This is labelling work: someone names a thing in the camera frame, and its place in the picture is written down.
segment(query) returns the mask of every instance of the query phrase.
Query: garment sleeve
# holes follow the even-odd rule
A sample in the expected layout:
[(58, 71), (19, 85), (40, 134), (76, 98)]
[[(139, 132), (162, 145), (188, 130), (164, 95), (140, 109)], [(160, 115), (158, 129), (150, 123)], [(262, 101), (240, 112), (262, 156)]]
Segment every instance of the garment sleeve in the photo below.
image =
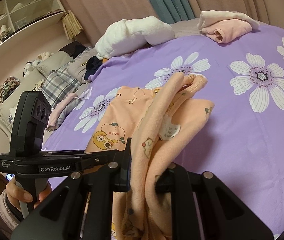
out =
[(6, 203), (6, 190), (0, 196), (0, 230), (10, 238), (12, 231), (19, 224), (18, 219), (10, 211)]

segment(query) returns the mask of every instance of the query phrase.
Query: garment tag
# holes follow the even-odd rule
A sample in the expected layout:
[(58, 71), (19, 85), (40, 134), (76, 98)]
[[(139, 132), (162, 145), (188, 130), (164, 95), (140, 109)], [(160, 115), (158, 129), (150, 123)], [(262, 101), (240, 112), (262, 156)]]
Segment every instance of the garment tag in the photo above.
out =
[(180, 129), (181, 125), (172, 124), (171, 117), (165, 114), (158, 135), (162, 141), (168, 141), (176, 136), (180, 132)]

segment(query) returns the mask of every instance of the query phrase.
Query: screw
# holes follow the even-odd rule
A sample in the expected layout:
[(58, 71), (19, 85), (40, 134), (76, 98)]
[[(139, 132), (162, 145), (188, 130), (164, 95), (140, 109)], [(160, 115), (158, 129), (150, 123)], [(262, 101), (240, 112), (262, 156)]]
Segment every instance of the screw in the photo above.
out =
[(110, 163), (108, 164), (108, 166), (109, 166), (110, 169), (115, 169), (115, 168), (117, 168), (118, 163), (116, 163), (116, 162), (110, 162)]
[(81, 173), (78, 171), (75, 171), (71, 174), (72, 179), (78, 179), (79, 177), (81, 177)]
[(203, 173), (203, 176), (206, 178), (206, 179), (212, 179), (213, 178), (213, 173), (210, 172), (210, 171), (206, 171)]
[(170, 163), (170, 165), (168, 166), (169, 169), (174, 169), (176, 167), (175, 163)]

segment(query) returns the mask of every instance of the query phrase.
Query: purple bedsheet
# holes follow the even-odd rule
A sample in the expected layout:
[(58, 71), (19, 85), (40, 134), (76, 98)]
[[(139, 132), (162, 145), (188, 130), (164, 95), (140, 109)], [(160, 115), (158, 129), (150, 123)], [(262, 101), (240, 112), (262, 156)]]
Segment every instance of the purple bedsheet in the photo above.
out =
[(212, 100), (210, 120), (176, 162), (212, 171), (273, 231), (284, 230), (284, 30), (261, 26), (232, 43), (188, 36), (114, 57), (85, 100), (48, 139), (46, 150), (84, 149), (120, 86), (161, 86), (173, 72), (203, 74), (196, 98)]

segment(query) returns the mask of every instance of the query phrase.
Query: plaid pillow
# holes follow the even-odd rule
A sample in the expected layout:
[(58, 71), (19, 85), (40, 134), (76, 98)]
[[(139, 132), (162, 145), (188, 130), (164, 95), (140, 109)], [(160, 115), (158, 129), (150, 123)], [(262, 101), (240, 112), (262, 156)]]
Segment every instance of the plaid pillow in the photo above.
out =
[(68, 64), (53, 70), (48, 75), (46, 81), (41, 88), (46, 99), (52, 108), (61, 102), (68, 93), (75, 92), (81, 85), (81, 82), (72, 77), (68, 72)]

